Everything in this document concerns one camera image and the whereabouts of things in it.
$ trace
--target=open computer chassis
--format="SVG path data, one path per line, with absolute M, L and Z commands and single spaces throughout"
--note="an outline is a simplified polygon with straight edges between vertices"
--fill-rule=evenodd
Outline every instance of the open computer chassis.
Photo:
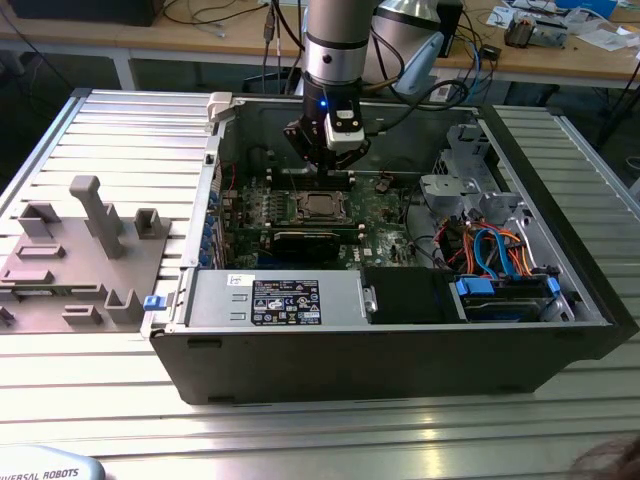
M 144 325 L 185 401 L 531 392 L 637 331 L 540 178 L 593 156 L 566 120 L 416 112 L 318 178 L 282 136 L 299 108 L 216 106 L 180 284 Z

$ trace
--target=table leg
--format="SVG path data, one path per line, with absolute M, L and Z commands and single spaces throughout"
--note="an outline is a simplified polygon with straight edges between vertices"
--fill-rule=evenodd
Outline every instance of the table leg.
M 113 65 L 116 67 L 120 88 L 122 90 L 137 90 L 138 82 L 131 67 L 131 57 L 128 51 L 121 51 L 111 57 Z

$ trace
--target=connector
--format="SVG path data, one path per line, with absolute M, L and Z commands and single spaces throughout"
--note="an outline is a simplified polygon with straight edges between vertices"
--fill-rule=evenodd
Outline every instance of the connector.
M 262 36 L 264 37 L 265 43 L 268 45 L 273 40 L 273 36 L 276 31 L 276 14 L 273 10 L 273 3 L 269 6 L 269 10 L 267 11 L 267 18 L 264 21 L 264 32 Z

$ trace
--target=sticker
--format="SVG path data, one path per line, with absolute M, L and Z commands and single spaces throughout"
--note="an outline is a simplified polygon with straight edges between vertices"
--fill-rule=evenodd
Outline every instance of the sticker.
M 255 275 L 247 275 L 246 273 L 230 273 L 227 275 L 227 285 L 230 287 L 250 287 L 255 279 Z
M 254 325 L 322 323 L 317 280 L 254 280 L 252 300 Z

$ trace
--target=gray plastic part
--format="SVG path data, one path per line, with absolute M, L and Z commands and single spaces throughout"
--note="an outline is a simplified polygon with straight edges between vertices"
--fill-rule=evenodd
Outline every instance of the gray plastic part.
M 7 270 L 2 275 L 0 282 L 15 285 L 40 285 L 53 281 L 53 275 L 49 270 Z
M 11 327 L 2 327 L 2 333 L 138 331 L 140 325 L 137 323 L 115 323 L 105 309 L 105 299 L 110 290 L 115 290 L 123 300 L 131 289 L 139 299 L 153 293 L 171 226 L 168 219 L 160 221 L 161 237 L 141 240 L 133 218 L 123 218 L 119 241 L 124 252 L 117 260 L 109 260 L 104 255 L 98 239 L 87 230 L 84 218 L 62 217 L 59 223 L 47 225 L 56 243 L 64 246 L 66 254 L 62 258 L 19 258 L 16 253 L 22 247 L 42 244 L 22 235 L 0 267 L 0 279 L 7 270 L 48 270 L 53 274 L 53 282 L 21 285 L 0 282 L 0 305 L 17 319 Z M 66 305 L 73 304 L 94 305 L 103 322 L 100 325 L 69 325 L 62 314 Z
M 120 220 L 120 216 L 118 215 L 118 212 L 116 212 L 116 207 L 111 203 L 105 203 L 104 207 L 107 212 L 107 217 L 109 217 L 109 221 L 111 221 L 112 225 L 116 228 L 116 235 L 120 235 L 122 233 L 122 220 Z M 91 227 L 91 221 L 87 219 L 84 223 L 87 225 L 91 236 L 95 237 L 96 232 Z
M 32 240 L 46 239 L 53 237 L 47 228 L 47 223 L 58 223 L 60 218 L 50 203 L 29 203 L 18 217 L 18 222 L 22 225 L 24 232 Z
M 78 300 L 104 300 L 107 298 L 107 289 L 102 284 L 92 288 L 72 288 L 71 295 Z
M 100 180 L 95 175 L 76 175 L 69 187 L 69 193 L 82 203 L 91 223 L 91 232 L 100 241 L 107 258 L 120 258 L 123 247 L 118 240 L 118 225 L 107 214 L 98 194 L 99 188 Z
M 15 317 L 4 307 L 0 307 L 0 322 L 4 323 L 6 327 L 10 327 L 13 324 Z
M 17 480 L 67 478 L 104 480 L 104 467 L 94 458 L 41 445 L 0 449 L 0 478 Z
M 139 208 L 133 219 L 138 238 L 148 240 L 162 236 L 162 222 L 155 208 Z
M 69 325 L 100 325 L 102 323 L 102 315 L 93 305 L 66 305 L 62 318 Z
M 0 302 L 20 302 L 20 297 L 11 289 L 2 289 L 0 290 Z
M 62 258 L 64 257 L 64 248 L 58 243 L 41 244 L 41 245 L 25 245 L 20 247 L 16 252 L 18 258 Z
M 122 304 L 115 290 L 111 290 L 104 302 L 105 310 L 115 323 L 139 324 L 144 317 L 144 309 L 134 290 L 129 290 L 127 301 Z

